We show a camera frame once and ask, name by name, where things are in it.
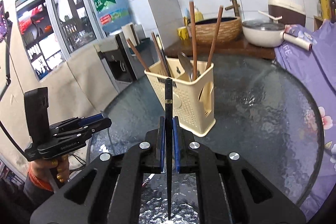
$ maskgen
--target faucet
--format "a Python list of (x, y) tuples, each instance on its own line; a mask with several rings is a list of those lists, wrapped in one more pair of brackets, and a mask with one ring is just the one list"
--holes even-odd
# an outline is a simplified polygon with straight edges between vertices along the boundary
[(229, 7), (225, 7), (225, 10), (228, 11), (228, 10), (233, 9), (235, 12), (235, 16), (240, 17), (240, 14), (239, 14), (240, 5), (238, 4), (237, 0), (230, 0), (230, 1), (232, 2), (232, 5)]

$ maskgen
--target purple cloth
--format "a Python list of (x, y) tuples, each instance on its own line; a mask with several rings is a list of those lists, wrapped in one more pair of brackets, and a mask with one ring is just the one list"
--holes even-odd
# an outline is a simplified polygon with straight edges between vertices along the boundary
[(336, 183), (336, 24), (324, 21), (313, 33), (301, 25), (286, 26), (286, 32), (312, 42), (312, 51), (286, 41), (275, 48), (277, 62), (296, 76), (314, 97), (321, 114), (325, 148), (318, 178), (301, 206), (309, 220), (320, 209)]

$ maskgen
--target human hand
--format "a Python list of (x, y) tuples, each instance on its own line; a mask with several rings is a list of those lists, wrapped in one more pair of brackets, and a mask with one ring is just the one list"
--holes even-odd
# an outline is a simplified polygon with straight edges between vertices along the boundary
[(54, 160), (38, 159), (30, 163), (30, 169), (34, 176), (45, 182), (49, 182), (48, 170), (55, 167), (58, 172), (57, 179), (60, 182), (67, 181), (70, 176), (68, 155), (63, 155)]

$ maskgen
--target window pane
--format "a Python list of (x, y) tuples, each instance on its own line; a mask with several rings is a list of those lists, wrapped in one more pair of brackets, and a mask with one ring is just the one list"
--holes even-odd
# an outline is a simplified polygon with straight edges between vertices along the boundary
[(41, 80), (65, 58), (50, 23), (45, 0), (37, 0), (17, 12), (28, 58)]
[(96, 39), (83, 0), (54, 0), (61, 30), (73, 52)]

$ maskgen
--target orange sleeve cuff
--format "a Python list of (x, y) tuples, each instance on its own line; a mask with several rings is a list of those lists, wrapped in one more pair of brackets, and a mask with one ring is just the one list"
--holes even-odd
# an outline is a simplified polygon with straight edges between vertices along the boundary
[(29, 170), (28, 170), (28, 175), (29, 175), (29, 179), (30, 181), (38, 188), (43, 189), (43, 190), (48, 190), (53, 192), (53, 188), (51, 187), (51, 185), (48, 182), (45, 182), (43, 180), (40, 180), (39, 178), (37, 178), (33, 172), (31, 171), (30, 165), (29, 165)]

